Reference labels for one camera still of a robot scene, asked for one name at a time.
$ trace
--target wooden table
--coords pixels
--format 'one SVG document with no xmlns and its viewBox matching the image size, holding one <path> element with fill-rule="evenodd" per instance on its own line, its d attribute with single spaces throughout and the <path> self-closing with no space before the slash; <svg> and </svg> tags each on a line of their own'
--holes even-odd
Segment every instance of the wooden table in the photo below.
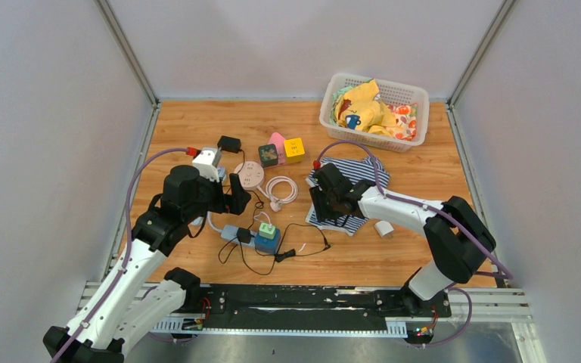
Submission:
<svg viewBox="0 0 581 363">
<path fill-rule="evenodd" d="M 267 203 L 264 211 L 282 230 L 291 222 L 305 224 L 311 205 L 305 178 L 320 151 L 335 141 L 318 123 L 319 107 L 320 103 L 314 101 L 168 101 L 161 108 L 148 156 L 169 147 L 213 146 L 221 135 L 229 135 L 241 139 L 247 160 L 258 160 L 257 148 L 266 144 L 273 132 L 285 138 L 301 137 L 306 149 L 302 163 L 266 170 L 266 180 L 276 175 L 293 178 L 300 187 L 299 196 L 278 213 L 271 211 Z M 431 104 L 423 145 L 403 154 L 372 150 L 391 174 L 390 190 L 429 200 L 447 200 L 452 195 L 471 200 L 443 104 Z M 365 156 L 351 145 L 334 147 L 327 155 L 355 160 Z M 224 153 L 220 165 L 232 172 L 241 158 L 240 154 Z M 161 192 L 163 178 L 170 168 L 190 163 L 190 156 L 174 153 L 162 156 L 146 168 L 132 208 L 133 224 L 151 198 Z M 281 197 L 288 191 L 287 185 L 275 187 L 275 195 Z M 214 215 L 213 221 L 220 228 L 226 223 L 247 227 L 253 218 L 253 205 L 251 201 L 241 216 Z M 426 240 L 415 232 L 396 227 L 393 238 L 382 239 L 373 224 L 374 221 L 367 222 L 353 237 L 325 231 L 333 245 L 331 249 L 310 257 L 287 259 L 276 264 L 268 276 L 250 271 L 242 262 L 239 247 L 225 265 L 220 264 L 217 253 L 225 241 L 207 226 L 198 238 L 182 240 L 151 276 L 151 281 L 160 281 L 167 271 L 181 267 L 204 283 L 401 286 L 417 268 L 431 260 Z M 316 229 L 291 227 L 282 250 L 299 250 L 304 243 L 303 253 L 324 246 Z M 244 258 L 261 272 L 268 271 L 272 263 L 272 257 L 258 256 L 250 248 L 244 248 Z M 469 286 L 493 287 L 495 283 L 492 278 L 476 276 Z"/>
</svg>

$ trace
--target gray wall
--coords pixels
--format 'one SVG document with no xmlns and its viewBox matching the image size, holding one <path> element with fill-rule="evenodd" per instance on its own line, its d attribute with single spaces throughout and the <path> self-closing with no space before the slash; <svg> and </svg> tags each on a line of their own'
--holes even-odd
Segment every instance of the gray wall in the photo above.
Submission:
<svg viewBox="0 0 581 363">
<path fill-rule="evenodd" d="M 450 96 L 501 2 L 110 1 L 166 98 L 322 98 L 337 72 Z"/>
<path fill-rule="evenodd" d="M 581 361 L 581 3 L 518 2 L 459 114 L 547 359 Z"/>
<path fill-rule="evenodd" d="M 93 1 L 0 2 L 0 361 L 101 276 L 149 116 Z"/>
</svg>

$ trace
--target plastic basket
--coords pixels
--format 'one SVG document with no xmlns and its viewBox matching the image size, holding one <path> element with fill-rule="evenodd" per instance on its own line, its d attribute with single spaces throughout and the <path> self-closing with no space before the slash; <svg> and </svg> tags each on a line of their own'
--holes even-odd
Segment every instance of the plastic basket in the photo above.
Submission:
<svg viewBox="0 0 581 363">
<path fill-rule="evenodd" d="M 341 126 L 331 124 L 331 109 L 333 107 L 333 93 L 337 90 L 347 87 L 348 85 L 356 86 L 360 83 L 368 82 L 372 78 L 364 76 L 355 76 L 353 74 L 338 73 L 333 76 L 331 82 L 326 88 L 326 95 L 322 102 L 322 108 L 319 111 L 319 123 L 321 123 L 328 132 L 328 136 L 339 138 L 341 140 L 356 141 L 361 144 L 380 147 L 382 149 L 393 150 L 400 153 L 407 151 L 411 147 L 418 146 L 424 142 L 424 136 L 427 134 L 429 123 L 429 94 L 419 87 L 412 85 L 403 85 L 398 82 L 375 79 L 380 88 L 380 96 L 385 104 L 401 106 L 404 104 L 418 104 L 417 123 L 415 124 L 415 138 L 412 141 L 399 140 L 369 134 L 368 132 L 347 129 Z"/>
</svg>

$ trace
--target blue and white striped fabric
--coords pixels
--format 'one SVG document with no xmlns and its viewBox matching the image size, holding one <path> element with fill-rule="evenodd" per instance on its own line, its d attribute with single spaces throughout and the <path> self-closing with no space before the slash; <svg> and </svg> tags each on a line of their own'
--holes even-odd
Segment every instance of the blue and white striped fabric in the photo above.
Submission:
<svg viewBox="0 0 581 363">
<path fill-rule="evenodd" d="M 359 182 L 360 180 L 366 179 L 374 181 L 373 173 L 373 161 L 371 157 L 366 157 L 362 161 L 357 160 L 345 160 L 345 159 L 335 159 L 333 157 L 322 158 L 322 164 L 333 163 L 337 168 L 346 176 L 353 184 Z M 380 160 L 377 161 L 378 168 L 380 171 L 379 179 L 380 185 L 387 188 L 389 184 L 390 175 L 384 169 L 384 164 Z M 309 177 L 306 178 L 306 182 L 314 187 L 317 182 L 312 177 L 315 171 L 311 171 Z M 315 208 L 311 206 L 309 214 L 306 216 L 306 222 L 317 226 L 320 229 L 330 229 L 333 231 L 346 232 L 349 236 L 353 236 L 355 232 L 366 223 L 366 218 L 359 218 L 350 216 L 346 219 L 346 216 L 340 217 L 337 220 L 328 219 L 323 222 L 317 221 L 317 215 L 315 214 Z"/>
</svg>

